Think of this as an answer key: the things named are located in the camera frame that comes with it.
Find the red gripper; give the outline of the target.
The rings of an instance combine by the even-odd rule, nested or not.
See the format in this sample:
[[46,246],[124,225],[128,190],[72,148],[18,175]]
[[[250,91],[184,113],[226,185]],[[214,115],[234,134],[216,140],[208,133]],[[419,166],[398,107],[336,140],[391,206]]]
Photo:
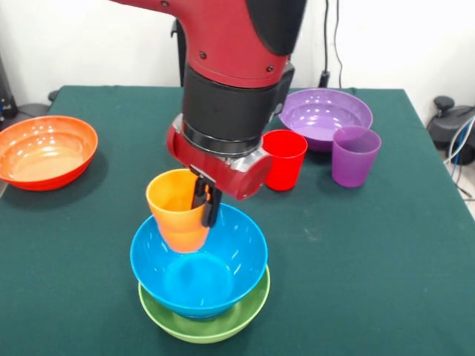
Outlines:
[[174,126],[167,132],[166,144],[182,165],[214,183],[208,185],[206,178],[198,177],[191,201],[192,209],[204,204],[202,225],[207,228],[217,221],[222,192],[236,200],[247,199],[260,190],[272,167],[272,156],[262,148],[241,158],[221,158],[193,147]]

